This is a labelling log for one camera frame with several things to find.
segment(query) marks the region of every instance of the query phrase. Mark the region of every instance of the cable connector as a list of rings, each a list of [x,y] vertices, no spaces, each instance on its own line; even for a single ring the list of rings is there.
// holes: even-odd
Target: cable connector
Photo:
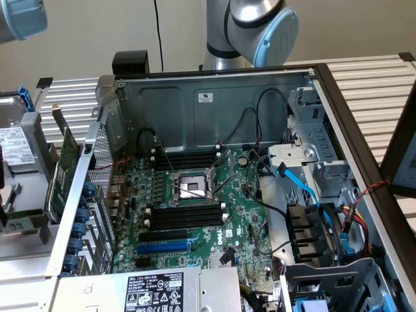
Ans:
[[[345,224],[343,228],[343,232],[348,234],[350,232],[351,224],[352,224],[352,217],[354,216],[354,211],[356,210],[356,206],[352,205],[350,210],[348,210],[348,215],[345,218]]]
[[[286,174],[285,174],[286,170],[287,170],[287,166],[282,161],[278,168],[278,173],[280,174],[281,177],[286,177]]]

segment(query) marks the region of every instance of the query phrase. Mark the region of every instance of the gray plastic part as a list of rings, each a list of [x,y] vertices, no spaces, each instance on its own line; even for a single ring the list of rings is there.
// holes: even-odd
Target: gray plastic part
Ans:
[[[44,132],[40,126],[41,121],[39,112],[26,112],[21,119],[20,125],[32,149],[37,171],[43,174],[46,180],[50,182],[54,164]]]

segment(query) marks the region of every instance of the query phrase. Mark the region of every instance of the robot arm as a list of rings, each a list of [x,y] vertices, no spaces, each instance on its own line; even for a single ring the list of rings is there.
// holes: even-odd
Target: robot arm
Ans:
[[[207,0],[204,70],[282,65],[298,35],[296,12],[283,0]]]
[[[44,31],[47,27],[43,0],[0,1],[0,44]]]

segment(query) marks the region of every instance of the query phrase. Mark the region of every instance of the yellow and red wire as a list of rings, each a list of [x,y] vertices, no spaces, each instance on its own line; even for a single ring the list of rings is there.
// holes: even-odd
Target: yellow and red wire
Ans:
[[[350,210],[349,207],[344,206],[343,207],[343,213],[345,214],[345,216],[348,216],[348,211]],[[364,218],[361,216],[361,214],[358,212],[358,210],[356,209],[354,211],[354,215],[352,217],[352,220],[357,222],[364,231],[364,237],[365,237],[365,242],[364,242],[364,254],[371,254],[371,244],[370,244],[370,240],[369,240],[369,229],[364,221]]]

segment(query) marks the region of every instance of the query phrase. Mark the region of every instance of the black cable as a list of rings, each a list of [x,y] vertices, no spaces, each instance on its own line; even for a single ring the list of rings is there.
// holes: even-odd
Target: black cable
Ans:
[[[140,136],[142,135],[142,133],[145,133],[146,131],[149,131],[152,135],[153,138],[156,137],[156,131],[153,130],[151,127],[143,127],[142,129],[140,129],[137,133],[137,137],[136,137],[136,148],[138,150],[138,146],[140,145]]]
[[[235,126],[235,128],[234,128],[234,130],[229,134],[229,136],[227,136],[227,138],[225,139],[225,140],[223,140],[222,142],[221,142],[221,145],[223,145],[223,144],[225,144],[225,143],[227,143],[232,137],[233,137],[233,135],[237,132],[237,129],[240,127],[240,125],[241,125],[241,123],[242,123],[242,121],[243,121],[243,119],[244,119],[244,116],[246,115],[246,113],[248,112],[248,111],[252,111],[253,113],[254,113],[254,115],[256,115],[257,116],[257,114],[256,114],[256,112],[255,112],[255,109],[252,107],[252,106],[249,106],[249,107],[246,107],[244,110],[243,110],[243,112],[242,112],[242,114],[241,114],[241,117],[240,117],[240,120],[239,120],[239,122],[237,123],[237,125]]]
[[[266,203],[263,203],[262,201],[259,201],[256,197],[254,197],[253,196],[253,194],[252,194],[252,192],[250,191],[250,188],[248,187],[248,170],[250,169],[250,166],[252,165],[252,163],[254,162],[254,159],[255,158],[253,158],[249,163],[248,163],[248,166],[247,166],[247,169],[246,169],[246,186],[247,186],[247,192],[248,192],[248,194],[250,195],[250,197],[256,202],[256,203],[258,203],[259,205],[262,205],[263,207],[266,207],[266,208],[269,208],[269,209],[272,209],[272,210],[274,210],[274,211],[277,211],[279,214],[281,214],[282,216],[284,216],[284,217],[286,217],[286,213],[284,213],[281,209],[279,209],[279,208],[277,208],[277,207],[274,207],[274,206],[271,206],[271,205],[268,205],[268,204],[266,204]]]
[[[263,138],[263,134],[262,134],[262,132],[261,132],[261,129],[260,129],[260,136],[259,136],[259,131],[258,131],[258,128],[260,127],[260,120],[259,120],[259,106],[260,106],[261,99],[263,98],[263,96],[264,96],[264,95],[265,95],[268,91],[275,91],[275,92],[277,92],[277,93],[280,95],[281,99],[283,100],[283,103],[285,104],[285,133],[286,133],[286,128],[287,128],[287,107],[289,107],[289,103],[287,102],[287,99],[286,99],[286,97],[283,95],[283,92],[282,92],[282,91],[280,91],[280,90],[279,90],[279,89],[277,89],[277,88],[267,88],[266,90],[264,90],[264,91],[260,94],[260,97],[259,97],[259,99],[258,99],[258,101],[257,101],[257,105],[256,105],[256,107],[255,107],[255,110],[256,110],[255,120],[256,120],[256,122],[257,122],[257,126],[256,126],[256,129],[255,129],[255,134],[256,134],[256,137],[257,137],[257,139],[258,139],[258,144],[260,143],[260,141],[261,141],[261,140],[262,140],[262,138]]]
[[[155,4],[157,38],[159,39],[159,51],[161,53],[161,68],[162,68],[162,72],[163,72],[164,71],[164,66],[163,66],[163,52],[162,52],[161,30],[159,28],[159,13],[157,12],[157,3],[156,3],[156,0],[153,0],[153,3]]]
[[[259,251],[259,254],[261,254],[261,255],[272,255],[272,254],[274,254],[276,251],[278,251],[278,250],[282,249],[285,245],[287,245],[287,244],[290,244],[290,243],[291,243],[291,241],[287,240],[287,241],[285,241],[283,244],[280,244],[277,248],[273,249],[272,251],[269,251],[269,252],[262,252],[262,251],[259,249],[259,239],[260,239],[260,236],[261,236],[261,232],[262,232],[262,230],[265,228],[265,224],[266,224],[266,223],[264,223],[264,224],[260,227],[259,234],[257,235],[257,238],[254,240],[254,246],[255,246],[255,249],[257,249],[257,250]]]

